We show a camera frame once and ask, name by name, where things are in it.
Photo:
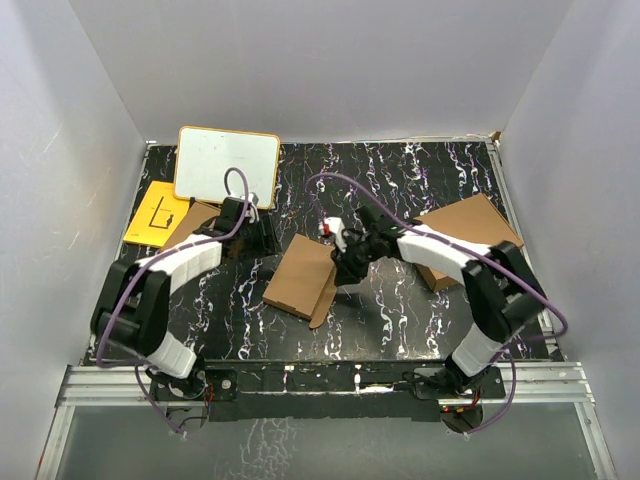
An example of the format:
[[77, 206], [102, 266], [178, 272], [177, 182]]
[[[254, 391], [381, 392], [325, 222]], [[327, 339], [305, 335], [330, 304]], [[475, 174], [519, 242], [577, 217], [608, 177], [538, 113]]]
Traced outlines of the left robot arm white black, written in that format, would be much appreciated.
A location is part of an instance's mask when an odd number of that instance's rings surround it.
[[269, 212], [234, 197], [219, 208], [194, 202], [157, 255], [111, 265], [91, 332], [146, 362], [147, 375], [172, 394], [198, 399], [207, 388], [205, 360], [169, 331], [171, 296], [229, 260], [280, 252]]

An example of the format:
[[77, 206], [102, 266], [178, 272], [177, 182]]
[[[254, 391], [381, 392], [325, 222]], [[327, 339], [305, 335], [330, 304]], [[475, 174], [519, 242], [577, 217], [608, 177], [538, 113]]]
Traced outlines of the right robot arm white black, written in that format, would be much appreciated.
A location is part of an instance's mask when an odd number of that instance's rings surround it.
[[362, 206], [357, 215], [360, 229], [346, 227], [339, 217], [319, 225], [320, 233], [334, 242], [335, 284], [358, 284], [371, 263], [394, 258], [429, 267], [464, 286], [473, 319], [465, 337], [440, 370], [407, 372], [404, 381], [415, 394], [471, 395], [501, 351], [542, 310], [543, 290], [520, 249], [509, 241], [459, 241], [416, 220], [397, 221], [377, 208]]

